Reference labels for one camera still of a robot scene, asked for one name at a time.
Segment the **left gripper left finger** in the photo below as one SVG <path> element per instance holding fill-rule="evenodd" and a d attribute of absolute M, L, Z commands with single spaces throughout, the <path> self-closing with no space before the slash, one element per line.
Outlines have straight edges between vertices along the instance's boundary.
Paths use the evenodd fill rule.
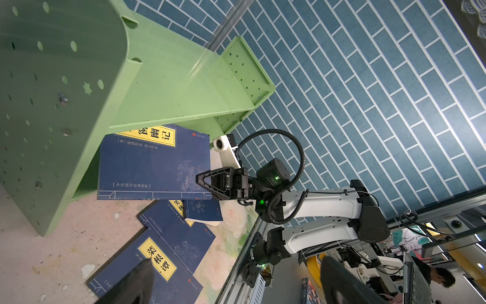
<path fill-rule="evenodd" d="M 140 261 L 130 272 L 113 285 L 96 303 L 150 303 L 155 282 L 152 261 Z"/>

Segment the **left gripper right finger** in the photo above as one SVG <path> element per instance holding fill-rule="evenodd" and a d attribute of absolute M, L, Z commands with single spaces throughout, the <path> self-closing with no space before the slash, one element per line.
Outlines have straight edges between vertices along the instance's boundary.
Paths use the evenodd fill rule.
<path fill-rule="evenodd" d="M 322 259 L 320 279 L 327 303 L 387 303 L 332 257 Z"/>

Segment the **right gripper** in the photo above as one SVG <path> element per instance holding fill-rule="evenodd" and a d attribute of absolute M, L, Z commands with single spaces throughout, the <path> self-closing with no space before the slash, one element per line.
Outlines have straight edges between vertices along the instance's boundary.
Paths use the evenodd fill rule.
<path fill-rule="evenodd" d="M 216 186 L 206 180 L 216 181 Z M 249 198 L 249 173 L 246 168 L 224 167 L 209 170 L 196 176 L 199 186 L 208 190 L 218 200 L 245 200 Z"/>

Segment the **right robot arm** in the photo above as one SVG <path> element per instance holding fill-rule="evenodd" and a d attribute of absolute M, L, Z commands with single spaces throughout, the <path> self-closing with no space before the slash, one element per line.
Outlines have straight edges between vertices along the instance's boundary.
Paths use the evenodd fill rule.
<path fill-rule="evenodd" d="M 299 152 L 299 168 L 290 176 L 284 163 L 274 158 L 251 176 L 240 160 L 240 149 L 262 135 L 278 134 L 290 139 Z M 213 142 L 221 168 L 196 176 L 199 186 L 223 202 L 253 206 L 258 217 L 276 227 L 263 237 L 257 233 L 238 271 L 244 282 L 254 286 L 264 266 L 277 265 L 285 258 L 320 244 L 360 240 L 378 243 L 390 234 L 378 200 L 360 180 L 348 187 L 323 191 L 295 191 L 293 187 L 305 171 L 302 144 L 291 133 L 264 129 L 236 143 L 232 134 Z"/>

